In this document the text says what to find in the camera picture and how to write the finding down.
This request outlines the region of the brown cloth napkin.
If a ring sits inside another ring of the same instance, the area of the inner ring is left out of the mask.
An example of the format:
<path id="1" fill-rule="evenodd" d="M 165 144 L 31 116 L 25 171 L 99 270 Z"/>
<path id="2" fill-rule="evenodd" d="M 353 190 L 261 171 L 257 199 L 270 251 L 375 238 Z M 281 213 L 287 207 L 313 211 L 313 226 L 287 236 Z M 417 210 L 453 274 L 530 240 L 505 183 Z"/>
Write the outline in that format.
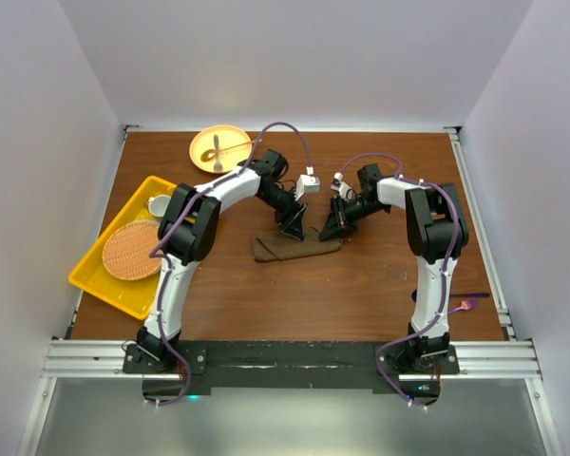
<path id="1" fill-rule="evenodd" d="M 298 240 L 279 231 L 261 231 L 252 237 L 252 251 L 256 262 L 272 262 L 316 257 L 338 252 L 343 246 L 341 238 L 321 241 L 314 227 L 305 229 L 305 237 Z"/>

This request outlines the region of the iridescent purple fork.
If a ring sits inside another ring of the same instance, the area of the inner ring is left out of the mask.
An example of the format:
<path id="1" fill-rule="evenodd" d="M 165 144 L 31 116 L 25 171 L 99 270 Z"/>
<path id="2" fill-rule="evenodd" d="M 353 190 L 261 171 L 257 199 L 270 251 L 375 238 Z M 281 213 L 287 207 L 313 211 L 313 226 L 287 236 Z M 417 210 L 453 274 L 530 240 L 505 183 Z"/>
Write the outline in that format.
<path id="1" fill-rule="evenodd" d="M 448 314 L 470 311 L 476 308 L 479 304 L 480 304 L 480 299 L 478 297 L 469 297 L 467 299 L 462 300 L 461 303 L 457 307 L 451 309 L 448 312 Z"/>

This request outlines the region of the iridescent blue spoon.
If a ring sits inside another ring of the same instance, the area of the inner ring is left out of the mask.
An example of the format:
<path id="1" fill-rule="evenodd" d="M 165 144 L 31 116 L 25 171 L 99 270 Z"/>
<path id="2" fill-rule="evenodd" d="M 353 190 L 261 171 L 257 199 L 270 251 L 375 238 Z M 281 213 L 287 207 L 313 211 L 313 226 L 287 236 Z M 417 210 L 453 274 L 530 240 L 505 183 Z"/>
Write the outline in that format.
<path id="1" fill-rule="evenodd" d="M 414 290 L 411 293 L 411 299 L 413 302 L 416 302 L 417 299 L 417 290 Z M 478 293 L 459 293 L 459 294 L 454 294 L 454 293 L 450 293 L 449 297 L 460 297 L 460 298 L 489 298 L 490 297 L 490 293 L 488 292 L 478 292 Z"/>

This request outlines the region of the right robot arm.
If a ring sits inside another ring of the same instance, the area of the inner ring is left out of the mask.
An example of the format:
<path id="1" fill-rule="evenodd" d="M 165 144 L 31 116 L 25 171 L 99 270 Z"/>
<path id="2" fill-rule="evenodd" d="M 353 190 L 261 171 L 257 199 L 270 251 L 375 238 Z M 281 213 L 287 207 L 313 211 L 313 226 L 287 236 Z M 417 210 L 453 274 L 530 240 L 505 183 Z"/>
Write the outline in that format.
<path id="1" fill-rule="evenodd" d="M 451 280 L 469 232 L 456 187 L 402 175 L 384 176 L 378 165 L 357 172 L 361 192 L 355 194 L 334 175 L 330 212 L 319 240 L 343 238 L 357 230 L 357 221 L 397 207 L 405 211 L 408 247 L 417 260 L 415 309 L 408 335 L 377 351 L 378 361 L 394 370 L 427 372 L 446 358 L 450 333 L 447 302 Z"/>

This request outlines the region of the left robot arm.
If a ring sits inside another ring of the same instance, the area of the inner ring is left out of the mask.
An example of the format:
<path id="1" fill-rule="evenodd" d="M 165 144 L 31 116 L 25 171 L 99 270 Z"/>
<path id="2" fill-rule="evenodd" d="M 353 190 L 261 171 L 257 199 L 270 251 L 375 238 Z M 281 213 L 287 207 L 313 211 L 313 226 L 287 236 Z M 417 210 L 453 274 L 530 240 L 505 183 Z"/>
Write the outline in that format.
<path id="1" fill-rule="evenodd" d="M 208 183 L 176 187 L 161 219 L 159 243 L 149 254 L 161 261 L 157 292 L 136 336 L 138 356 L 151 369 L 168 372 L 182 361 L 175 344 L 181 334 L 183 305 L 195 271 L 214 246 L 219 216 L 225 210 L 256 197 L 275 210 L 280 233 L 304 239 L 307 204 L 301 198 L 318 190 L 320 180 L 309 163 L 295 187 L 285 190 L 279 182 L 288 168 L 285 157 L 270 149 Z"/>

